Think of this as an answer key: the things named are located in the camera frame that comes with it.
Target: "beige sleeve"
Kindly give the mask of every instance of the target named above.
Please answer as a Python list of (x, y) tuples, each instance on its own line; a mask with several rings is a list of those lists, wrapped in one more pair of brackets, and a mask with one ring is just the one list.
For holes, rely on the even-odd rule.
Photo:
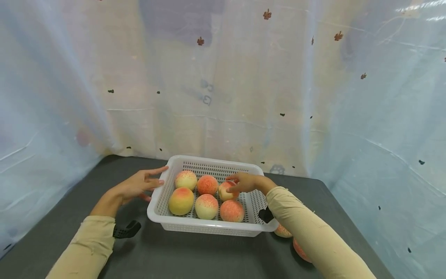
[(115, 219), (88, 216), (47, 279), (96, 279), (112, 254)]
[(266, 195), (274, 217), (296, 238), (326, 279), (376, 279), (365, 262), (292, 193), (275, 187)]

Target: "black strap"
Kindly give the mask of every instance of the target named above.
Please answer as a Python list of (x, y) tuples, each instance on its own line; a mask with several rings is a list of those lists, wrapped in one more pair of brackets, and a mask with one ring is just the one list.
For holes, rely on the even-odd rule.
[(138, 221), (131, 221), (130, 224), (125, 227), (125, 229), (118, 227), (115, 225), (115, 229), (113, 230), (114, 238), (131, 238), (136, 235), (136, 233), (141, 229), (141, 224)]
[(262, 219), (263, 222), (269, 223), (269, 222), (271, 222), (272, 219), (274, 219), (274, 215), (271, 212), (271, 210), (269, 210), (269, 207), (267, 206), (266, 209), (261, 209), (259, 211), (259, 218)]

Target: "artificial peach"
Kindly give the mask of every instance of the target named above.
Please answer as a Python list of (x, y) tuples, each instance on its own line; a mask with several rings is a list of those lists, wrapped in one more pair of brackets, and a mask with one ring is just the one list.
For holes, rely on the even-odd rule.
[(279, 224), (279, 226), (277, 227), (277, 229), (274, 231), (274, 233), (279, 236), (279, 237), (283, 237), (283, 238), (290, 238), (293, 237), (293, 235), (287, 230), (285, 229), (284, 226), (282, 226), (281, 224)]
[(200, 219), (211, 220), (219, 212), (219, 202), (211, 194), (203, 194), (195, 201), (195, 211)]
[(236, 200), (227, 200), (220, 206), (220, 216), (223, 221), (241, 222), (245, 216), (245, 210)]
[(169, 210), (173, 215), (186, 215), (194, 205), (194, 193), (186, 188), (175, 189), (169, 198)]
[(228, 193), (226, 192), (226, 189), (229, 189), (231, 187), (234, 187), (235, 183), (232, 181), (225, 181), (220, 184), (219, 186), (219, 197), (222, 201), (227, 200), (235, 200), (240, 195), (240, 192), (234, 192), (234, 193)]
[(307, 262), (311, 263), (311, 260), (308, 258), (308, 256), (305, 254), (304, 250), (302, 250), (302, 248), (299, 246), (299, 244), (297, 243), (296, 239), (293, 239), (293, 247), (294, 250), (296, 251), (296, 253), (304, 260)]
[(180, 171), (175, 178), (176, 188), (188, 188), (194, 190), (197, 185), (197, 176), (192, 171)]
[(219, 182), (211, 175), (203, 175), (197, 182), (197, 190), (200, 195), (215, 195), (219, 189)]

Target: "translucent fabric backdrop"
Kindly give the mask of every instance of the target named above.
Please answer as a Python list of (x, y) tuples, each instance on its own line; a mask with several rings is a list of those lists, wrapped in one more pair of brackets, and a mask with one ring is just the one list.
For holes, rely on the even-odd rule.
[(102, 155), (322, 180), (396, 278), (446, 272), (446, 0), (0, 0), (0, 244)]

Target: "dark gray table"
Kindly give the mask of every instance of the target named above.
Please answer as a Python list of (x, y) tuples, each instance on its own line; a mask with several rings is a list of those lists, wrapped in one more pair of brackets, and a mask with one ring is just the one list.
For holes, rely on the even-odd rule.
[[(0, 260), (0, 277), (44, 278), (106, 190), (137, 170), (165, 164), (166, 161), (133, 157), (103, 159)], [(324, 183), (283, 175), (266, 176), (288, 188), (331, 225), (378, 279), (393, 278)], [(291, 239), (273, 233), (230, 237), (169, 232), (151, 222), (146, 209), (144, 201), (135, 200), (118, 212), (118, 224), (138, 220), (142, 228), (135, 237), (116, 241), (100, 278), (322, 278), (312, 264), (297, 256)]]

